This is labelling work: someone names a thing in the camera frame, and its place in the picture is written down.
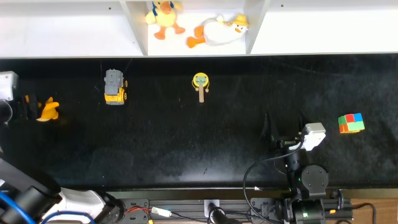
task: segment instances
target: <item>toy truck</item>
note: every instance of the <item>toy truck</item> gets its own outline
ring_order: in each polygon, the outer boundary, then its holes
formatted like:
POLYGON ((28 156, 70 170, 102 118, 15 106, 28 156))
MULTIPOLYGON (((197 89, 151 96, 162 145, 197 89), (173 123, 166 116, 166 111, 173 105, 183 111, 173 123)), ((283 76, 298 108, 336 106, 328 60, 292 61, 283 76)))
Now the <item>toy truck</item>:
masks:
POLYGON ((123 105, 127 100, 127 80, 119 70, 106 71, 105 102, 108 105, 123 105))

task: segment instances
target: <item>black tabletop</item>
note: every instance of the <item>black tabletop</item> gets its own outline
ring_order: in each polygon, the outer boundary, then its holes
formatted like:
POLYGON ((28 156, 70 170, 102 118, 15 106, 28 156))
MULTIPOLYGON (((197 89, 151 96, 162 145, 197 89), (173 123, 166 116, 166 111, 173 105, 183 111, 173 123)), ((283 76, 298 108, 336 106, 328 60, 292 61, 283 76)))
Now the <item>black tabletop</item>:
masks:
MULTIPOLYGON (((298 131, 301 111, 326 138, 308 153, 330 187, 397 187, 397 55, 226 58, 2 60, 19 94, 60 103, 57 120, 13 120, 0 129, 5 157, 49 173, 64 187, 240 187, 246 169, 270 154, 260 141, 266 111, 281 134, 298 131), (124 106, 104 102, 103 77, 129 82, 124 106), (205 102, 191 85, 210 78, 205 102), (365 130, 340 134, 338 117, 361 113, 365 130)), ((248 186, 285 188, 270 162, 248 186)))

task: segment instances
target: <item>colorful cube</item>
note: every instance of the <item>colorful cube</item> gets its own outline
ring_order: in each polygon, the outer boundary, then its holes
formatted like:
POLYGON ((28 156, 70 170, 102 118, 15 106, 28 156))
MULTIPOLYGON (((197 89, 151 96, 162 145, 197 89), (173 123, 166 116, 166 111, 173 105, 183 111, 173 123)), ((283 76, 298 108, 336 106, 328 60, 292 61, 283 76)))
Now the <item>colorful cube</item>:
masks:
POLYGON ((346 114, 338 118, 338 125, 340 133, 357 133, 365 129, 363 124, 362 115, 360 113, 356 114, 346 114))

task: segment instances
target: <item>plush toy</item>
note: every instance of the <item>plush toy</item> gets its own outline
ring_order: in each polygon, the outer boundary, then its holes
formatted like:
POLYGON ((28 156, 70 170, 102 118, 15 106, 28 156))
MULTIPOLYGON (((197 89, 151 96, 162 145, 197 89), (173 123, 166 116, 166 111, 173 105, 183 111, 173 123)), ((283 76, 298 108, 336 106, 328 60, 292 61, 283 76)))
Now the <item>plush toy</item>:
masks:
POLYGON ((241 38, 248 30, 246 16, 239 14, 232 22, 225 22, 223 16, 208 19, 202 26, 195 28, 195 37, 188 37, 187 45, 194 48, 197 44, 223 45, 241 38))
POLYGON ((166 38, 165 33, 168 27, 173 27, 176 34, 182 34, 185 29, 180 27, 177 21, 177 14, 175 10, 182 10, 182 5, 179 2, 171 1, 153 1, 153 9, 145 18, 145 21, 151 25, 155 22, 160 26, 160 31, 155 33, 155 37, 159 40, 164 40, 166 38))

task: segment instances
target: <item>red cube face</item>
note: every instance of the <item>red cube face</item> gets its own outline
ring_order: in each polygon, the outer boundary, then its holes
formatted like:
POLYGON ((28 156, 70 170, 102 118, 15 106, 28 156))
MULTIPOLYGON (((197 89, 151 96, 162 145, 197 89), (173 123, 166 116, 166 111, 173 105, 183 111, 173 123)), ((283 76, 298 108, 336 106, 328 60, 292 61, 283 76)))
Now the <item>red cube face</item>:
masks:
POLYGON ((355 122, 354 115, 353 114, 347 114, 346 115, 346 121, 347 121, 347 123, 355 122))

